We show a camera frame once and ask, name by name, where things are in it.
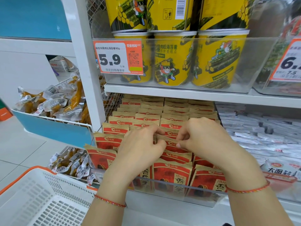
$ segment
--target hand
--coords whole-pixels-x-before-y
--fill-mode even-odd
[[[178,148],[185,148],[223,171],[254,158],[239,146],[226,130],[208,118],[190,118],[179,130]]]
[[[107,169],[105,176],[117,176],[120,183],[128,186],[143,170],[150,167],[166,148],[164,140],[153,144],[153,135],[164,135],[164,131],[153,124],[128,131],[118,148],[116,159]]]

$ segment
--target red string bracelet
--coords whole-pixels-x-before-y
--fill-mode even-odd
[[[107,203],[110,203],[110,204],[112,204],[112,205],[116,205],[116,206],[118,206],[118,207],[122,207],[122,208],[125,208],[125,207],[126,207],[126,205],[121,205],[121,204],[115,203],[115,202],[110,201],[110,200],[108,200],[108,199],[102,198],[102,197],[98,196],[97,194],[95,194],[94,197],[96,197],[96,198],[98,198],[98,199],[100,199],[100,200],[102,200],[102,201],[105,201],[105,202],[107,202]]]
[[[267,180],[267,184],[265,184],[263,187],[260,187],[260,188],[254,189],[254,190],[239,191],[239,190],[230,189],[227,185],[226,185],[226,187],[228,190],[230,190],[231,192],[234,192],[234,193],[248,194],[248,193],[255,193],[255,192],[261,191],[261,190],[265,189],[266,187],[268,187],[269,185],[270,185],[270,181]]]

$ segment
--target yellow snack can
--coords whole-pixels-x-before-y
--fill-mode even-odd
[[[248,28],[254,0],[203,0],[199,30]]]
[[[146,30],[146,8],[144,0],[106,0],[112,32]]]
[[[200,38],[192,83],[210,89],[230,86],[249,30],[206,30]]]
[[[170,32],[190,29],[193,0],[148,0],[148,31]]]
[[[197,32],[155,33],[155,78],[164,86],[187,82]]]
[[[152,60],[151,60],[151,41],[147,39],[151,36],[150,32],[123,32],[115,33],[116,39],[142,39],[142,62],[143,62],[143,76],[142,75],[122,75],[122,81],[127,83],[145,83],[152,78]]]

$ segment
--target blue panel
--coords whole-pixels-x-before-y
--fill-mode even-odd
[[[0,37],[71,40],[61,0],[0,0]]]
[[[31,133],[80,148],[92,142],[93,137],[86,127],[50,121],[15,111],[12,112],[24,128]]]

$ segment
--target price tag holder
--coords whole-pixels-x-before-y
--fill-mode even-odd
[[[141,40],[93,41],[101,73],[143,75]]]
[[[301,38],[291,41],[270,81],[301,82]]]

